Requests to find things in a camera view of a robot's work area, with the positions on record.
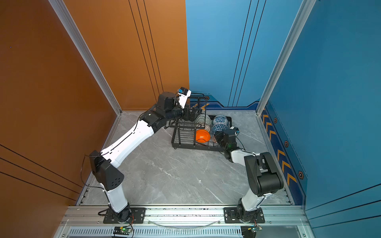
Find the blue triangle pattern bowl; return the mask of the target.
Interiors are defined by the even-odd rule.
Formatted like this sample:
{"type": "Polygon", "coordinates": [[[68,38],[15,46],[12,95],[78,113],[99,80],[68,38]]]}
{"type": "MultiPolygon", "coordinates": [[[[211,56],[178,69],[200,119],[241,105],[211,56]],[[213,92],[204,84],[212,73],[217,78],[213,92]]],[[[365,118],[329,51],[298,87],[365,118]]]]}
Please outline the blue triangle pattern bowl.
{"type": "Polygon", "coordinates": [[[211,128],[212,134],[216,134],[218,132],[222,132],[224,130],[227,130],[229,127],[225,124],[215,124],[211,128]]]}

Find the orange bowl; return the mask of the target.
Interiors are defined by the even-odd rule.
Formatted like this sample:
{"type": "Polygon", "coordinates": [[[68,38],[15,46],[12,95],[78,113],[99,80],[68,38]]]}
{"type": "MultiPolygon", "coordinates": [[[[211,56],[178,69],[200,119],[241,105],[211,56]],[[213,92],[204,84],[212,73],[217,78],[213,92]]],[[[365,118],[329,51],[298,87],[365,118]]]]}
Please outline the orange bowl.
{"type": "Polygon", "coordinates": [[[199,143],[207,143],[210,141],[210,134],[205,129],[197,130],[195,140],[196,142],[199,142],[199,143]]]}

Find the green patterned bowl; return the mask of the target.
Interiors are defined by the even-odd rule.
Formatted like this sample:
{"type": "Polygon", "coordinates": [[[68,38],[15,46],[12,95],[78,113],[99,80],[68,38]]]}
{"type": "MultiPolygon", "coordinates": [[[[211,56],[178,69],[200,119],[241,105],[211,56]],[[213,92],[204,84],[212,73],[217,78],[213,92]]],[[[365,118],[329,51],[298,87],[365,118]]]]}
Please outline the green patterned bowl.
{"type": "Polygon", "coordinates": [[[204,123],[204,124],[207,124],[207,125],[212,125],[212,119],[210,118],[210,116],[206,115],[206,114],[200,114],[195,122],[197,124],[201,124],[201,123],[204,123]]]}

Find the blue floral bowl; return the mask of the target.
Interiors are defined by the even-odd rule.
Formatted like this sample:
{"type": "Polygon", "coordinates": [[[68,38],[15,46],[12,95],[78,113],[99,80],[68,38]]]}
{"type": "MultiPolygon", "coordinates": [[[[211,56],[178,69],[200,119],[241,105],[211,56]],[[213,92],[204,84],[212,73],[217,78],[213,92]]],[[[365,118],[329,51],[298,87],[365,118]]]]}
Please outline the blue floral bowl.
{"type": "Polygon", "coordinates": [[[213,125],[229,125],[229,121],[226,116],[218,115],[213,118],[213,125]]]}

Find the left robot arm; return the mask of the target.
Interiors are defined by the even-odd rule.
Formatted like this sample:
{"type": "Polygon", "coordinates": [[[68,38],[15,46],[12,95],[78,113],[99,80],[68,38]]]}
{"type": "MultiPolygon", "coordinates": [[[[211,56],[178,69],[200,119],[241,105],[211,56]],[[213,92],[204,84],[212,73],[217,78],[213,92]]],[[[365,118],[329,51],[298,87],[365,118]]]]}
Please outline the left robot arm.
{"type": "Polygon", "coordinates": [[[124,174],[119,166],[142,142],[161,128],[169,127],[172,121],[195,121],[202,110],[187,103],[190,97],[191,91],[183,87],[177,93],[161,93],[156,104],[142,113],[128,132],[101,152],[93,151],[88,156],[92,173],[108,199],[109,209],[120,221],[128,220],[131,211],[123,192],[124,174]]]}

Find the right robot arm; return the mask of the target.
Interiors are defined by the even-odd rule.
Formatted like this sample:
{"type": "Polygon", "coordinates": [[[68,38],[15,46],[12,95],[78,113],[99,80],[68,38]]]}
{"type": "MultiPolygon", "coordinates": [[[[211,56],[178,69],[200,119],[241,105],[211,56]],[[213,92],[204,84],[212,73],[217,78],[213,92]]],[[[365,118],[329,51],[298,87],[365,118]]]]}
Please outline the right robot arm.
{"type": "Polygon", "coordinates": [[[254,153],[237,145],[238,129],[233,127],[218,132],[216,141],[225,159],[246,168],[249,189],[239,199],[236,220],[241,223],[264,223],[262,203],[284,188],[283,175],[269,152],[254,153]]]}

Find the right green circuit board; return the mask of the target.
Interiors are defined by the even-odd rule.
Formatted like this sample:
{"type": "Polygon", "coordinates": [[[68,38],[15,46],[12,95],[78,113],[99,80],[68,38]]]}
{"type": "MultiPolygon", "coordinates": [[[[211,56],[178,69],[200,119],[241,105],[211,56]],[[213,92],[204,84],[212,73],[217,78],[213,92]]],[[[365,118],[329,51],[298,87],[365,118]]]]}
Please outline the right green circuit board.
{"type": "Polygon", "coordinates": [[[241,226],[241,234],[243,238],[255,238],[257,233],[262,230],[263,228],[260,225],[241,226]]]}

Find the green circuit board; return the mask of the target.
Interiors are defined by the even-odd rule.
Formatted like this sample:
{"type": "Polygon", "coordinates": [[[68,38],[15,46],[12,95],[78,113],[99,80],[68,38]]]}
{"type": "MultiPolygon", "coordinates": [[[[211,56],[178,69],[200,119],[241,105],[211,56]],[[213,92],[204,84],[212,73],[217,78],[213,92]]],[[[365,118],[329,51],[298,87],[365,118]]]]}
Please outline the green circuit board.
{"type": "Polygon", "coordinates": [[[260,225],[241,226],[241,234],[243,238],[255,238],[257,233],[262,230],[263,228],[260,225]]]}
{"type": "Polygon", "coordinates": [[[114,237],[129,237],[134,234],[133,228],[127,226],[116,226],[114,227],[113,236],[114,237]]]}

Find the left green circuit board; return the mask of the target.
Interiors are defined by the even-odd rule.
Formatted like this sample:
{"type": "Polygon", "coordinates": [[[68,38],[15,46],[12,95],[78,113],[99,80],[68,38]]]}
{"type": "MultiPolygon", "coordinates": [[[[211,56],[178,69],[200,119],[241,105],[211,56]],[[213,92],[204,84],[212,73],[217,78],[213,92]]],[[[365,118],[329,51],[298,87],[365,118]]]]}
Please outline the left green circuit board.
{"type": "Polygon", "coordinates": [[[134,234],[133,228],[127,226],[116,226],[114,227],[113,236],[114,237],[129,237],[134,234]]]}

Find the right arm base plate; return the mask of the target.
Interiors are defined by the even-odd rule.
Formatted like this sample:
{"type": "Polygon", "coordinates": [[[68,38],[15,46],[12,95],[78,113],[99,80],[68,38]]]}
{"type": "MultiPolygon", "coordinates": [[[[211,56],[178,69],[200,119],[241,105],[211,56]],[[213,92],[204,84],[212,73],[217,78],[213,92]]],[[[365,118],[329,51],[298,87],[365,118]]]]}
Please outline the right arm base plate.
{"type": "Polygon", "coordinates": [[[262,208],[255,211],[246,211],[237,207],[225,207],[224,209],[225,223],[257,223],[264,224],[265,216],[262,208]]]}

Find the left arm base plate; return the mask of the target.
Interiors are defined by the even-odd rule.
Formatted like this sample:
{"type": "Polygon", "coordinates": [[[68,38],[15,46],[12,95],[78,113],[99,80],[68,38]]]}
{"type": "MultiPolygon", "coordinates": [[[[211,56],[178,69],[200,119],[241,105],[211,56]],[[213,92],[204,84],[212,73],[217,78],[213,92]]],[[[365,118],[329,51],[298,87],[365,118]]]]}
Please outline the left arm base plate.
{"type": "Polygon", "coordinates": [[[127,207],[119,213],[108,208],[104,214],[104,224],[142,224],[144,222],[146,209],[144,207],[127,207]]]}

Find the aluminium front rail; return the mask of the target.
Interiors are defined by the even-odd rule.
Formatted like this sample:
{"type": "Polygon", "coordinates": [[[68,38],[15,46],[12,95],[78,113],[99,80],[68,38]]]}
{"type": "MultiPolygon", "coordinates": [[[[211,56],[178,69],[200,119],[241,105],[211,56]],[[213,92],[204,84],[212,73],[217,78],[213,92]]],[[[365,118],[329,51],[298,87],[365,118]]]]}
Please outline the aluminium front rail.
{"type": "MultiPolygon", "coordinates": [[[[227,211],[235,205],[143,205],[145,215],[142,226],[204,226],[207,224],[226,226],[227,211]]],[[[60,226],[105,226],[104,218],[98,213],[107,206],[70,206],[64,214],[60,226]]],[[[309,225],[301,206],[264,205],[264,226],[309,225]]]]}

